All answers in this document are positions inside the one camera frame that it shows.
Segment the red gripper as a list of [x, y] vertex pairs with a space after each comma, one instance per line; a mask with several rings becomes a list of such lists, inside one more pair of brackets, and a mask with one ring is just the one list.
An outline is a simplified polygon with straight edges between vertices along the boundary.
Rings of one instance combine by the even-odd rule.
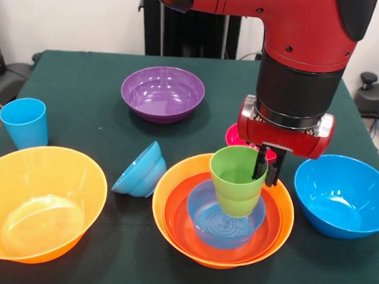
[[[238, 116], [239, 137], [249, 143], [260, 146], [256, 158], [253, 180], [258, 180], [266, 172], [267, 146], [292, 152], [295, 156], [317, 159], [329, 146], [334, 134], [336, 120], [326, 113], [312, 130], [299, 131], [285, 129], [266, 122], [256, 111], [256, 97], [248, 95]], [[281, 168], [281, 154], [268, 166], [265, 184], [268, 187], [277, 184]]]

